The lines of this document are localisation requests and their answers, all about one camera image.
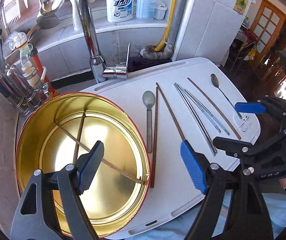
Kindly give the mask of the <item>small white container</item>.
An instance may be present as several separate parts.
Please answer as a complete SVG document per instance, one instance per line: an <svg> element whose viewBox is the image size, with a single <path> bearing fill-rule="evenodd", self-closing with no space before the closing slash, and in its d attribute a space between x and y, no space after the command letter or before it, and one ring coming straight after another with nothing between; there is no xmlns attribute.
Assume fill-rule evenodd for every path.
<svg viewBox="0 0 286 240"><path fill-rule="evenodd" d="M167 11L167 7L163 2L157 3L154 9L154 19L163 20L166 11Z"/></svg>

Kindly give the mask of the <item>white blue detergent bottle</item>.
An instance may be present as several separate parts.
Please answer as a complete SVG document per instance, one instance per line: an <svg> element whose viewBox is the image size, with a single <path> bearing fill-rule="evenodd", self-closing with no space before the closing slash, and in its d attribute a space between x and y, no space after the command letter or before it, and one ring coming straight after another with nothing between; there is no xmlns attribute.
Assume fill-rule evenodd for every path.
<svg viewBox="0 0 286 240"><path fill-rule="evenodd" d="M133 3L134 0L106 0L108 22L118 23L131 20Z"/></svg>

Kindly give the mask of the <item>glass water filter fitting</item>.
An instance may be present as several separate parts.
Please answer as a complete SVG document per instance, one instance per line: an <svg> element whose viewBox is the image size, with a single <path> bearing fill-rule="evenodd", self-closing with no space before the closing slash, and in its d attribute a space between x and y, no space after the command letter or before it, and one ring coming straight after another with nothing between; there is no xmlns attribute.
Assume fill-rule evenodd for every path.
<svg viewBox="0 0 286 240"><path fill-rule="evenodd" d="M40 82L40 76L36 67L30 61L32 49L31 46L28 45L26 34L23 32L18 33L13 40L9 42L9 48L19 50L23 77L31 87L39 89L42 83Z"/></svg>

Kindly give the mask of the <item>red and gold round tin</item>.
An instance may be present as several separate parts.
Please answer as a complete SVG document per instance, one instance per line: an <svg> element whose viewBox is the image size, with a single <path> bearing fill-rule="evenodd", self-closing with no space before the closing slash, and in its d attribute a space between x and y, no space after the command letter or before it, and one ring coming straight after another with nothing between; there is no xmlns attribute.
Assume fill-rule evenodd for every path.
<svg viewBox="0 0 286 240"><path fill-rule="evenodd" d="M71 236L59 172L71 183L100 238L123 229L138 213L150 185L146 146L128 114L86 92L57 96L27 120L16 149L16 178L24 191L36 170L48 175L61 232Z"/></svg>

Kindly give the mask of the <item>steel chopstick patterned handle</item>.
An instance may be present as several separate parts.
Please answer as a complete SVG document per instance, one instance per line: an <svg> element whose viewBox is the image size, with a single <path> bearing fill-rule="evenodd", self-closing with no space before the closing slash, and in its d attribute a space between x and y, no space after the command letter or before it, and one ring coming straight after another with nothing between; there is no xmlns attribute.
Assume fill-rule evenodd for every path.
<svg viewBox="0 0 286 240"><path fill-rule="evenodd" d="M215 129L220 133L223 130L227 135L230 135L229 131L223 126L223 124L205 107L192 93L187 89L183 89L183 92L199 107L202 113L208 118Z"/></svg>

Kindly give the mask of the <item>hanging steel ladle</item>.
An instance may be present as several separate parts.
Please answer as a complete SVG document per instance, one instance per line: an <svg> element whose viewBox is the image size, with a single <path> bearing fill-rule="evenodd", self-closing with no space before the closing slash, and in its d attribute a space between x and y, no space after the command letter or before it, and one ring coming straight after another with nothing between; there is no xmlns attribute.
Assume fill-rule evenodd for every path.
<svg viewBox="0 0 286 240"><path fill-rule="evenodd" d="M61 9L65 0L41 0L39 1L39 12L44 17L49 17Z"/></svg>

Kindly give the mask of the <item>wooden glass door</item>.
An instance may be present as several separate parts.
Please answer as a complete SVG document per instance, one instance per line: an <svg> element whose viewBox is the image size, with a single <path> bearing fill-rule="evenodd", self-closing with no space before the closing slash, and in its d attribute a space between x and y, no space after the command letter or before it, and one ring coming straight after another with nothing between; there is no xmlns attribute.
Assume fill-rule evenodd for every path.
<svg viewBox="0 0 286 240"><path fill-rule="evenodd" d="M262 0L250 28L250 31L257 40L257 52L255 53L253 61L250 63L252 69L258 67L264 56L274 45L285 19L285 14L277 7L267 0Z"/></svg>

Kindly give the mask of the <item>white tall bottle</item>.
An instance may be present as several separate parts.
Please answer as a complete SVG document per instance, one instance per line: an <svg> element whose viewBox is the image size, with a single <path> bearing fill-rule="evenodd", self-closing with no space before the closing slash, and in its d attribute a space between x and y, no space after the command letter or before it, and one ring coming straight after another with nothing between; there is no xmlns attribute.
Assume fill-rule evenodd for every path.
<svg viewBox="0 0 286 240"><path fill-rule="evenodd" d="M78 8L77 8L77 3L76 0L70 0L71 5L72 5L72 23L73 23L73 28L74 31L79 31L82 29L82 23L80 21L80 17L78 14Z"/></svg>

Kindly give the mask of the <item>grey spoon with grey handle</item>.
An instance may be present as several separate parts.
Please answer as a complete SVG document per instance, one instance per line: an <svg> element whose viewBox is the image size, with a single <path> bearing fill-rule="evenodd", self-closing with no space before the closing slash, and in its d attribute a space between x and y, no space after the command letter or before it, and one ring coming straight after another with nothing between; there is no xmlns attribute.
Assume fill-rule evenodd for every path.
<svg viewBox="0 0 286 240"><path fill-rule="evenodd" d="M146 106L147 114L147 152L151 153L153 150L152 142L152 112L151 109L155 104L155 95L152 91L146 90L142 96L143 104Z"/></svg>

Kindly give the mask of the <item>orange pipe valve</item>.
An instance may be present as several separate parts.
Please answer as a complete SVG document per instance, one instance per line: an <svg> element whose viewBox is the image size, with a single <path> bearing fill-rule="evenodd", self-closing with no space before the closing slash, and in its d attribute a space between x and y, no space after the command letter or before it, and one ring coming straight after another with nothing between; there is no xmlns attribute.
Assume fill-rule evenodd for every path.
<svg viewBox="0 0 286 240"><path fill-rule="evenodd" d="M33 47L33 49L31 50L31 58L33 59L33 62L36 66L36 69L38 70L38 73L40 76L42 76L43 74L43 65L40 62L39 56L38 56L38 50L36 47ZM44 78L41 78L43 83L48 83L48 92L49 92L49 96L50 98L54 98L56 96L59 96L59 92L57 90L54 89L54 87L52 86L50 80L48 79L48 77L45 75Z"/></svg>

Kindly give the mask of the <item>white cutting board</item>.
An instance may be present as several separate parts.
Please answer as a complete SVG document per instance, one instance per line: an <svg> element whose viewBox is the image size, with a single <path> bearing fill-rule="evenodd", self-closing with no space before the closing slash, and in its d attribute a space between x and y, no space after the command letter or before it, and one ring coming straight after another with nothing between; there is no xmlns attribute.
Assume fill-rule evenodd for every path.
<svg viewBox="0 0 286 240"><path fill-rule="evenodd" d="M176 85L187 89L229 131L219 133L211 122L198 111L197 115L211 138L238 139L228 124L211 103L188 81L190 77L219 107L242 137L242 141L256 142L260 135L260 124L254 114L240 119L233 109L244 97L234 84L210 60L196 57L159 65L129 74L125 80L109 80L87 88L87 92L99 94L121 107L133 120L142 136L146 135L146 107L142 95L146 90L155 91L158 83L164 92L183 134L196 152L208 161L218 163L225 170L234 170L239 160L229 157L224 151L213 153L201 132L188 105L176 90ZM158 128L155 185L149 189L142 207L132 221L122 230L111 235L111 239L133 237L154 229L182 215L204 196L191 181L180 155L182 140L162 96L158 103Z"/></svg>

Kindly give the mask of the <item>grey vertical pipe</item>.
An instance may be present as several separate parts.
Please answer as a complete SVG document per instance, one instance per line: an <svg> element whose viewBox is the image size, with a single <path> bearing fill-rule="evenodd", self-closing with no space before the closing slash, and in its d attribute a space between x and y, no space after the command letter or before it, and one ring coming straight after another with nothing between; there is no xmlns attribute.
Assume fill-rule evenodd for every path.
<svg viewBox="0 0 286 240"><path fill-rule="evenodd" d="M183 11L187 0L172 0L168 25L160 43L155 46L146 46L140 55L148 60L169 59L174 53L174 45L178 35Z"/></svg>

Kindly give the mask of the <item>white grater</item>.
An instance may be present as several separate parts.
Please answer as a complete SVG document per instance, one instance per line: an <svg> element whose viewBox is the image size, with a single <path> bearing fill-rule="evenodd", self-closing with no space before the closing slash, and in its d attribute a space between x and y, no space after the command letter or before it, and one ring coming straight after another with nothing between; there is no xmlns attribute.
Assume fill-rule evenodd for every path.
<svg viewBox="0 0 286 240"><path fill-rule="evenodd" d="M5 0L3 8L6 26L9 28L20 19L19 0Z"/></svg>

